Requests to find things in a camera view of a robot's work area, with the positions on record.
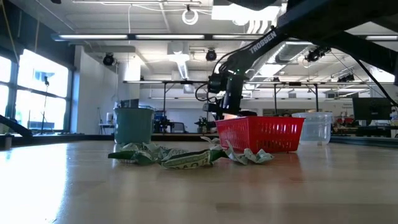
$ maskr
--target red plastic basket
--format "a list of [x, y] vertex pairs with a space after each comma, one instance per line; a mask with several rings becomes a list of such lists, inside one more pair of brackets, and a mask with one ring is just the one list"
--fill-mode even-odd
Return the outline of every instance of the red plastic basket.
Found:
[[228, 140], [235, 151], [250, 148], [253, 153], [260, 149], [266, 152], [296, 151], [303, 123], [304, 118], [261, 116], [216, 121], [221, 146], [228, 147]]

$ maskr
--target teal bin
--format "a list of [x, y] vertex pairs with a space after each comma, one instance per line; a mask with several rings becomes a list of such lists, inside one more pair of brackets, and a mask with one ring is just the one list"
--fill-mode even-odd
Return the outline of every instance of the teal bin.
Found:
[[154, 111], [144, 108], [115, 108], [116, 127], [114, 141], [117, 144], [150, 143], [153, 131]]

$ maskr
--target window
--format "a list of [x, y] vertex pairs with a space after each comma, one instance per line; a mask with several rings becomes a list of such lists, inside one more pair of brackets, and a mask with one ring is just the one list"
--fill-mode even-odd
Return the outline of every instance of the window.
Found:
[[8, 87], [0, 85], [0, 115], [6, 115], [6, 107], [8, 103]]
[[19, 62], [18, 85], [46, 91], [45, 79], [47, 77], [50, 83], [48, 92], [66, 97], [68, 74], [68, 68], [29, 50], [24, 50]]
[[45, 102], [44, 95], [24, 90], [17, 91], [15, 119], [29, 129], [42, 128], [43, 111], [45, 111], [44, 129], [63, 130], [65, 110], [66, 101], [64, 99], [48, 96], [47, 102]]
[[10, 76], [11, 76], [11, 61], [6, 58], [0, 57], [0, 81], [9, 82]]

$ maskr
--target wooden tabletop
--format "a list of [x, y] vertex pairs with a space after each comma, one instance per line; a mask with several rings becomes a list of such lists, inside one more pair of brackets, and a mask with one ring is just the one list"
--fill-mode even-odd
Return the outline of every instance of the wooden tabletop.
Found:
[[195, 170], [118, 164], [110, 152], [104, 141], [0, 152], [0, 223], [398, 222], [394, 149], [300, 146], [264, 165]]

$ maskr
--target computer monitor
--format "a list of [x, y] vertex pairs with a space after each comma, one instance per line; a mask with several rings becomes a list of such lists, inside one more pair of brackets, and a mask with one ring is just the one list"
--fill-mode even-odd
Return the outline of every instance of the computer monitor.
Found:
[[391, 102], [387, 98], [353, 98], [355, 120], [390, 120]]

